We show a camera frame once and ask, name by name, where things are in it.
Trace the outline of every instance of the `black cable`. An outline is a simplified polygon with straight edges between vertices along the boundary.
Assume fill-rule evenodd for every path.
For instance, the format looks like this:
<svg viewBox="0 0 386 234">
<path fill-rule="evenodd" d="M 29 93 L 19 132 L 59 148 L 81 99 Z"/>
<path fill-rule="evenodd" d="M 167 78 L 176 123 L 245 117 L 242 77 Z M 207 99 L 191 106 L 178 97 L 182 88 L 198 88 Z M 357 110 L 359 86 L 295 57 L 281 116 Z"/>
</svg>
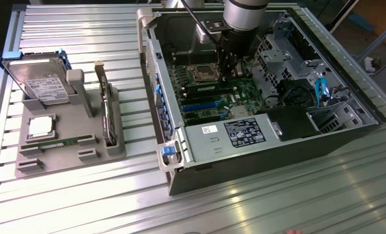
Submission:
<svg viewBox="0 0 386 234">
<path fill-rule="evenodd" d="M 202 22 L 199 21 L 196 15 L 192 13 L 191 8 L 190 8 L 190 6 L 187 5 L 186 1 L 184 1 L 184 0 L 180 0 L 180 2 L 183 3 L 183 5 L 184 5 L 184 7 L 186 7 L 186 9 L 187 9 L 187 11 L 188 11 L 188 13 L 190 13 L 194 21 L 195 21 L 195 23 L 198 24 L 198 26 L 199 26 L 200 29 L 203 30 L 204 34 L 208 36 L 212 44 L 218 45 L 216 39 L 211 36 L 210 32 L 207 31 L 206 27 L 203 26 Z"/>
<path fill-rule="evenodd" d="M 326 10 L 326 7 L 329 6 L 330 2 L 331 2 L 331 0 L 329 0 L 329 2 L 326 2 L 325 6 L 323 6 L 323 8 L 322 8 L 322 10 L 321 10 L 321 12 L 319 12 L 318 15 L 317 15 L 317 18 L 321 17 L 321 15 L 322 15 L 323 11 Z"/>
<path fill-rule="evenodd" d="M 295 90 L 295 89 L 301 89 L 301 90 L 303 90 L 306 93 L 309 93 L 309 95 L 310 95 L 310 97 L 311 97 L 311 101 L 313 101 L 313 106 L 315 106 L 315 97 L 314 97 L 313 93 L 310 92 L 310 90 L 306 89 L 303 86 L 295 86 L 295 87 L 293 87 L 293 88 L 285 93 L 285 95 L 278 99 L 278 103 L 281 103 L 281 102 L 286 99 L 286 97 L 290 95 L 291 91 Z"/>
</svg>

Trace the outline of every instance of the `black plastic part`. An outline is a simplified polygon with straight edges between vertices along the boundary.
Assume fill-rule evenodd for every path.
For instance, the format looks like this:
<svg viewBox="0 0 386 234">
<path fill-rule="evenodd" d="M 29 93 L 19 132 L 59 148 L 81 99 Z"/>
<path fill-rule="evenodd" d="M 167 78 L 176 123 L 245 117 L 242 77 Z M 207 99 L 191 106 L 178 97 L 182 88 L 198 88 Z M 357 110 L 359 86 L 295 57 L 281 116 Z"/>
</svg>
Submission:
<svg viewBox="0 0 386 234">
<path fill-rule="evenodd" d="M 186 99 L 180 101 L 182 105 L 191 105 L 191 104 L 199 104 L 204 102 L 215 101 L 216 99 L 214 97 L 199 97 L 192 99 Z"/>
<path fill-rule="evenodd" d="M 303 60 L 314 60 L 321 58 L 319 55 L 315 53 L 315 50 L 313 49 L 310 43 L 305 39 L 302 33 L 298 30 L 294 30 L 291 32 L 289 41 L 293 44 Z"/>
<path fill-rule="evenodd" d="M 13 4 L 12 11 L 25 11 L 25 4 Z"/>
<path fill-rule="evenodd" d="M 231 93 L 232 93 L 232 88 L 226 88 L 226 89 L 211 90 L 211 91 L 200 91 L 194 94 L 188 94 L 187 98 L 208 97 L 214 95 L 231 94 Z"/>
<path fill-rule="evenodd" d="M 198 125 L 204 123 L 211 123 L 220 120 L 220 116 L 210 116 L 206 118 L 195 118 L 191 120 L 187 120 L 187 125 Z"/>
<path fill-rule="evenodd" d="M 290 91 L 290 93 L 283 98 L 283 103 L 286 106 L 297 105 L 306 108 L 315 106 L 315 103 L 313 103 L 313 96 L 315 96 L 315 92 L 307 79 L 281 80 L 277 85 L 277 93 L 281 97 L 283 97 L 287 91 Z"/>
<path fill-rule="evenodd" d="M 250 31 L 228 30 L 222 32 L 220 47 L 226 53 L 232 53 L 240 59 L 251 47 L 255 39 L 258 28 Z"/>
<path fill-rule="evenodd" d="M 198 115 L 194 112 L 184 113 L 184 118 L 195 118 Z"/>
<path fill-rule="evenodd" d="M 222 32 L 226 30 L 231 30 L 232 28 L 228 26 L 228 24 L 224 22 L 223 19 L 219 20 L 211 20 L 207 19 L 203 21 L 204 27 L 210 32 Z"/>
<path fill-rule="evenodd" d="M 310 121 L 305 107 L 282 106 L 269 109 L 266 113 L 271 122 L 275 122 L 281 129 L 281 141 L 311 137 L 321 134 Z"/>
</svg>

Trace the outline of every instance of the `green circuit board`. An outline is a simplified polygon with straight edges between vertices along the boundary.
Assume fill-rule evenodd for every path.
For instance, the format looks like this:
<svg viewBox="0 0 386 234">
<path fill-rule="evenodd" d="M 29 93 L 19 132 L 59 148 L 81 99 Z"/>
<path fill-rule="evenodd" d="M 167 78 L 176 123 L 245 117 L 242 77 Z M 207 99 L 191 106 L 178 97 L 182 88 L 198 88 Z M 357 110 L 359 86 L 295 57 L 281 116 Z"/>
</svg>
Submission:
<svg viewBox="0 0 386 234">
<path fill-rule="evenodd" d="M 262 101 L 251 78 L 235 78 L 220 83 L 212 72 L 215 65 L 210 63 L 192 66 L 170 65 L 167 69 L 187 126 L 242 116 L 235 115 L 232 110 L 243 110 L 245 115 L 254 115 L 259 110 Z M 194 110 L 214 103 L 215 107 Z"/>
</svg>

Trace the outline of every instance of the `aluminum table surface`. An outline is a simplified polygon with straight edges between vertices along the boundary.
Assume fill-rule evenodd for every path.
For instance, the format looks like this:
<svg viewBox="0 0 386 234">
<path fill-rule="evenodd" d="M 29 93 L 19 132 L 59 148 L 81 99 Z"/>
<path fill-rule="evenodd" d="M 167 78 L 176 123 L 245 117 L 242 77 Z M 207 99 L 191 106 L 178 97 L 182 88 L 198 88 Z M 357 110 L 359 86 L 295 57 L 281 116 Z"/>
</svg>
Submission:
<svg viewBox="0 0 386 234">
<path fill-rule="evenodd" d="M 159 5 L 29 5 L 12 13 L 8 37 L 16 39 L 7 39 L 5 50 L 61 47 L 88 88 L 99 85 L 94 61 L 104 61 L 119 89 L 128 156 L 16 179 L 23 94 L 9 79 L 0 82 L 0 234 L 386 233 L 386 126 L 325 157 L 167 195 L 136 51 L 139 7 Z M 377 92 L 367 95 L 386 114 Z"/>
</svg>

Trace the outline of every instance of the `metal slat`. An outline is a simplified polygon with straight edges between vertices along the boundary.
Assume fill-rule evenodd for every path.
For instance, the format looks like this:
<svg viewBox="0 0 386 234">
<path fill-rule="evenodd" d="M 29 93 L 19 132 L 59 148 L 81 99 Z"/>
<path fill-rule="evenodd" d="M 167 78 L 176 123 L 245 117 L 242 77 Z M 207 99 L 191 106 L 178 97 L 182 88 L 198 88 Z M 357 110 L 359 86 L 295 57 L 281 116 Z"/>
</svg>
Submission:
<svg viewBox="0 0 386 234">
<path fill-rule="evenodd" d="M 84 72 L 94 72 L 95 66 L 92 62 L 75 63 L 72 64 L 73 69 L 81 69 Z M 126 70 L 132 68 L 140 68 L 139 60 L 119 60 L 119 61 L 106 61 L 104 69 L 106 70 Z"/>
<path fill-rule="evenodd" d="M 104 35 L 124 35 L 136 34 L 136 28 L 127 29 L 80 29 L 80 30 L 40 30 L 25 31 L 23 33 L 23 39 L 41 39 L 41 38 L 64 38 L 64 37 L 84 37 L 84 36 L 104 36 Z"/>
<path fill-rule="evenodd" d="M 49 184 L 40 184 L 40 185 L 32 186 L 32 188 L 28 188 L 25 190 L 21 189 L 21 187 L 17 187 L 17 186 L 15 187 L 13 182 L 7 182 L 3 184 L 3 186 L 4 188 L 8 188 L 9 191 L 0 193 L 0 202 L 156 168 L 158 164 L 156 164 L 155 157 L 156 155 L 147 155 L 142 157 L 138 156 L 132 158 L 130 157 L 119 163 L 112 163 L 115 164 L 115 167 L 114 167 L 114 170 L 111 171 L 104 171 L 104 172 L 86 175 L 81 177 L 73 177 L 67 181 L 67 183 L 61 181 L 60 183 L 53 182 Z"/>
<path fill-rule="evenodd" d="M 95 181 L 98 180 L 96 175 L 107 173 L 108 171 L 115 171 L 119 168 L 130 168 L 132 165 L 140 164 L 144 161 L 142 158 L 146 156 L 128 156 L 126 157 L 124 160 L 119 162 L 79 168 L 63 173 L 56 173 L 40 177 L 32 177 L 27 180 L 19 179 L 9 182 L 4 182 L 0 184 L 0 194 L 15 191 L 27 191 L 28 188 L 36 186 L 49 187 L 49 185 L 61 184 L 65 180 L 67 181 L 71 181 L 73 179 L 77 180 L 79 178 L 83 178 L 86 176 L 94 176 L 91 177 L 91 179 Z"/>
<path fill-rule="evenodd" d="M 134 7 L 134 8 L 160 8 L 160 4 L 72 4 L 72 5 L 28 5 L 27 9 L 52 9 L 52 8 L 60 8 L 60 9 L 67 9 L 67 8 L 116 8 L 116 7 Z"/>
<path fill-rule="evenodd" d="M 8 107 L 8 116 L 21 115 L 24 111 L 24 105 L 21 102 L 17 102 Z"/>
<path fill-rule="evenodd" d="M 24 95 L 24 93 L 23 93 L 21 91 L 19 91 L 19 92 L 12 92 L 12 93 L 11 93 L 11 100 L 9 100 L 9 102 L 11 102 L 11 103 L 15 103 L 15 102 L 21 101 L 21 100 L 23 100 L 23 95 Z"/>
<path fill-rule="evenodd" d="M 9 130 L 16 130 L 21 128 L 21 118 L 8 118 L 5 120 L 5 124 L 4 124 L 4 130 L 9 131 Z"/>
<path fill-rule="evenodd" d="M 134 14 L 139 7 L 29 8 L 27 15 Z"/>
<path fill-rule="evenodd" d="M 140 68 L 136 69 L 126 69 L 124 71 L 107 71 L 106 72 L 107 80 L 127 80 L 127 83 L 132 83 L 134 79 L 142 78 Z M 96 73 L 84 73 L 84 81 L 86 83 L 99 82 Z"/>
<path fill-rule="evenodd" d="M 147 100 L 147 91 L 144 89 L 119 92 L 120 102 L 134 102 Z"/>
<path fill-rule="evenodd" d="M 144 89 L 146 85 L 143 83 L 143 79 L 130 79 L 130 80 L 118 80 L 110 82 L 114 87 L 118 88 L 119 91 L 134 90 L 134 89 Z M 84 87 L 87 89 L 99 89 L 99 83 L 86 84 Z"/>
<path fill-rule="evenodd" d="M 64 51 L 67 51 L 67 54 L 83 54 L 83 53 L 95 53 L 95 52 L 107 52 L 107 51 L 127 51 L 138 49 L 138 43 L 136 42 L 120 42 L 120 43 L 107 43 L 107 44 L 95 44 L 92 46 L 87 46 L 86 44 L 77 44 L 77 45 L 57 45 L 57 46 L 43 46 L 37 48 L 23 48 L 21 51 L 24 53 L 32 53 L 32 52 L 52 52 L 56 51 L 59 46 L 63 48 Z"/>
<path fill-rule="evenodd" d="M 350 206 L 354 202 L 359 201 L 359 193 L 357 190 L 350 190 L 346 192 L 345 188 L 341 190 L 326 190 L 331 194 L 319 194 L 314 196 L 313 192 L 319 191 L 319 188 L 329 187 L 319 184 L 315 185 L 315 191 L 313 191 L 311 186 L 301 186 L 293 190 L 287 190 L 287 193 L 277 194 L 266 199 L 249 200 L 247 197 L 254 195 L 251 192 L 243 196 L 238 196 L 234 199 L 238 201 L 235 206 L 220 207 L 219 209 L 198 210 L 196 213 L 202 214 L 194 218 L 184 219 L 179 222 L 172 223 L 172 225 L 166 225 L 159 229 L 150 229 L 147 233 L 154 234 L 167 234 L 179 233 L 180 231 L 199 232 L 199 233 L 218 233 L 218 234 L 232 234 L 243 233 L 245 229 L 250 233 L 258 233 L 263 230 L 267 233 L 278 233 L 293 224 L 298 224 L 305 220 L 311 220 L 319 215 L 326 215 L 329 212 L 335 211 L 334 208 L 341 208 L 342 206 Z M 374 188 L 382 188 L 386 192 L 386 179 L 381 181 L 374 181 L 370 184 L 359 187 L 362 190 L 371 191 Z M 160 224 L 167 223 L 168 219 L 180 214 L 172 214 L 158 218 Z M 110 233 L 131 233 L 131 230 L 147 229 L 146 224 L 134 224 L 131 226 L 123 227 L 111 231 Z"/>
<path fill-rule="evenodd" d="M 11 132 L 3 134 L 1 146 L 17 145 L 20 132 Z"/>
<path fill-rule="evenodd" d="M 144 125 L 151 125 L 151 124 L 152 124 L 151 112 L 122 116 L 123 129 L 128 129 L 128 128 L 134 128 L 134 127 L 144 126 Z"/>
<path fill-rule="evenodd" d="M 107 29 L 107 28 L 127 28 L 136 27 L 134 21 L 90 21 L 90 22 L 61 22 L 61 23 L 27 23 L 24 24 L 24 32 L 40 31 L 47 32 L 67 29 Z"/>
<path fill-rule="evenodd" d="M 100 20 L 134 20 L 136 14 L 102 14 L 102 15 L 27 15 L 25 23 L 36 22 L 84 22 Z"/>
<path fill-rule="evenodd" d="M 49 38 L 49 39 L 25 39 L 21 41 L 21 48 L 45 47 L 45 46 L 67 46 L 81 44 L 103 44 L 120 41 L 136 41 L 136 34 L 110 35 L 110 36 L 87 36 L 75 38 Z"/>
<path fill-rule="evenodd" d="M 11 147 L 0 151 L 0 163 L 13 162 L 16 160 L 17 147 Z"/>
<path fill-rule="evenodd" d="M 377 208 L 374 208 L 374 205 L 375 203 L 369 204 L 373 208 L 367 212 L 331 226 L 322 233 L 383 233 L 382 230 L 386 230 L 386 205 Z"/>
<path fill-rule="evenodd" d="M 75 63 L 84 63 L 84 62 L 94 63 L 99 59 L 102 61 L 108 61 L 108 60 L 126 60 L 126 59 L 138 59 L 138 58 L 139 58 L 139 53 L 136 50 L 68 55 L 68 61 L 71 65 Z"/>
<path fill-rule="evenodd" d="M 131 128 L 123 130 L 123 135 L 126 137 L 126 142 L 139 141 L 146 138 L 155 138 L 154 126 L 144 126 L 138 128 Z"/>
<path fill-rule="evenodd" d="M 99 200 L 119 194 L 155 186 L 166 182 L 166 176 L 155 167 L 155 172 L 134 175 L 131 177 L 103 180 L 80 186 L 69 187 L 40 195 L 28 196 L 0 204 L 0 223 L 31 215 L 36 215 L 68 206 Z"/>
<path fill-rule="evenodd" d="M 373 164 L 377 163 L 375 162 L 377 160 L 377 157 L 365 157 L 362 158 L 361 160 L 355 161 L 355 162 L 351 162 L 349 164 L 346 164 L 346 170 L 350 170 L 347 172 L 351 172 L 354 176 L 358 176 L 357 174 L 357 171 L 361 171 L 363 174 L 367 174 L 367 170 L 370 167 L 373 167 Z M 259 188 L 258 190 L 258 193 L 263 193 L 266 194 L 266 199 L 270 199 L 270 194 L 274 192 L 274 191 L 278 191 L 281 192 L 283 189 L 287 190 L 299 190 L 302 192 L 302 201 L 305 201 L 305 189 L 307 189 L 307 186 L 309 188 L 311 186 L 314 186 L 314 188 L 317 188 L 317 185 L 313 183 L 307 183 L 307 181 L 317 181 L 317 184 L 323 184 L 325 187 L 329 187 L 327 189 L 325 190 L 318 190 L 317 192 L 321 193 L 321 194 L 327 194 L 327 191 L 333 191 L 334 189 L 337 188 L 341 188 L 341 187 L 345 187 L 345 185 L 347 184 L 351 184 L 351 181 L 349 181 L 346 178 L 347 178 L 347 175 L 346 173 L 342 173 L 342 166 L 339 165 L 335 165 L 334 167 L 327 167 L 330 166 L 330 162 L 326 162 L 323 164 L 326 166 L 326 168 L 322 168 L 322 165 L 313 165 L 311 168 L 318 168 L 317 173 L 311 173 L 309 175 L 305 174 L 305 172 L 307 171 L 307 168 L 305 166 L 301 167 L 301 169 L 298 171 L 283 171 L 283 173 L 279 172 L 279 175 L 277 176 L 259 176 L 259 179 L 258 179 L 258 183 L 246 183 L 246 181 L 249 179 L 243 179 L 242 180 L 242 184 L 238 184 L 236 185 L 236 181 L 232 181 L 232 183 L 224 183 L 223 186 L 231 186 L 230 189 L 226 189 L 226 188 L 222 188 L 219 190 L 215 190 L 214 192 L 210 192 L 207 193 L 206 196 L 203 196 L 203 190 L 202 191 L 195 191 L 196 194 L 202 194 L 198 196 L 198 198 L 195 198 L 192 195 L 194 194 L 183 194 L 180 196 L 176 196 L 176 197 L 168 197 L 166 194 L 158 194 L 158 193 L 150 193 L 150 197 L 146 197 L 143 199 L 143 202 L 147 203 L 148 206 L 151 206 L 152 204 L 159 204 L 160 202 L 167 202 L 170 201 L 168 199 L 174 200 L 174 199 L 182 199 L 182 198 L 188 198 L 188 200 L 186 201 L 182 201 L 178 202 L 178 203 L 168 203 L 166 204 L 166 206 L 159 206 L 156 209 L 154 209 L 152 211 L 146 211 L 146 213 L 151 213 L 150 215 L 147 214 L 134 214 L 131 216 L 123 216 L 122 218 L 114 218 L 112 220 L 110 221 L 114 221 L 114 223 L 119 223 L 120 225 L 124 225 L 126 223 L 131 223 L 131 222 L 138 222 L 139 219 L 144 219 L 144 218 L 151 218 L 152 217 L 160 217 L 163 216 L 164 214 L 168 214 L 168 210 L 171 210 L 172 212 L 175 212 L 176 210 L 182 210 L 184 212 L 188 213 L 188 216 L 194 215 L 194 214 L 190 214 L 190 212 L 192 212 L 195 209 L 194 207 L 196 206 L 198 208 L 203 207 L 203 204 L 206 204 L 206 206 L 203 208 L 200 208 L 199 212 L 203 213 L 203 215 L 206 216 L 207 212 L 208 212 L 208 209 L 210 210 L 214 210 L 216 212 L 216 207 L 214 207 L 214 202 L 212 200 L 219 200 L 220 198 L 223 198 L 223 200 L 220 202 L 218 202 L 218 207 L 224 207 L 226 205 L 238 205 L 238 202 L 246 200 L 246 199 L 240 199 L 239 197 L 245 197 L 245 196 L 250 196 L 253 193 L 253 191 L 255 191 L 255 188 Z M 379 172 L 377 172 L 377 175 L 378 174 L 382 174 L 382 173 L 386 173 L 386 170 L 382 170 Z M 367 178 L 373 178 L 374 175 L 370 175 L 370 176 L 358 176 L 357 178 L 359 178 L 359 180 L 366 180 Z M 337 182 L 333 186 L 327 186 L 327 180 L 325 181 L 325 179 L 327 179 L 329 181 L 334 181 Z M 206 188 L 204 189 L 206 191 L 212 191 L 214 188 Z M 293 193 L 279 193 L 278 194 L 277 192 L 277 195 L 293 195 Z M 31 217 L 29 220 L 21 220 L 21 222 L 25 222 L 25 223 L 21 223 L 21 225 L 25 225 L 27 223 L 31 223 L 33 222 L 33 229 L 32 228 L 32 232 L 33 233 L 37 233 L 37 231 L 40 231 L 39 229 L 40 228 L 44 228 L 47 225 L 47 223 L 40 223 L 41 221 L 43 222 L 47 222 L 49 220 L 49 217 L 57 217 L 56 220 L 59 221 L 59 226 L 60 228 L 64 228 L 64 225 L 69 225 L 69 221 L 64 220 L 65 217 L 61 218 L 61 215 L 60 214 L 64 214 L 65 212 L 71 212 L 68 213 L 68 215 L 72 215 L 75 217 L 73 219 L 73 225 L 79 225 L 79 220 L 80 222 L 81 221 L 86 221 L 86 218 L 83 216 L 83 213 L 84 211 L 87 211 L 88 207 L 94 208 L 94 207 L 98 207 L 98 212 L 96 212 L 96 215 L 95 215 L 95 218 L 99 218 L 99 216 L 102 215 L 103 218 L 104 217 L 104 213 L 107 213 L 108 215 L 114 216 L 116 214 L 124 214 L 124 212 L 130 211 L 131 209 L 134 209 L 131 206 L 126 206 L 126 208 L 120 207 L 119 204 L 124 204 L 126 200 L 126 196 L 123 197 L 119 197 L 114 200 L 114 204 L 118 206 L 119 209 L 116 208 L 112 208 L 112 207 L 108 207 L 108 206 L 104 206 L 104 203 L 108 202 L 108 201 L 95 201 L 95 203 L 98 204 L 84 204 L 83 207 L 80 207 L 77 210 L 73 209 L 73 208 L 68 208 L 68 211 L 64 211 L 64 210 L 59 210 L 59 211 L 53 211 L 53 214 L 51 213 L 47 213 L 47 214 L 43 214 L 43 216 L 45 217 L 44 219 L 40 219 L 39 217 Z M 277 206 L 282 206 L 282 203 L 281 202 L 275 202 L 274 203 Z M 180 214 L 172 214 L 171 215 L 172 217 L 184 217 L 183 215 Z M 168 217 L 163 217 L 163 220 L 166 220 L 166 222 L 170 222 L 172 219 L 168 219 Z"/>
<path fill-rule="evenodd" d="M 150 112 L 148 101 L 136 101 L 120 104 L 122 115 L 132 115 L 143 112 Z"/>
</svg>

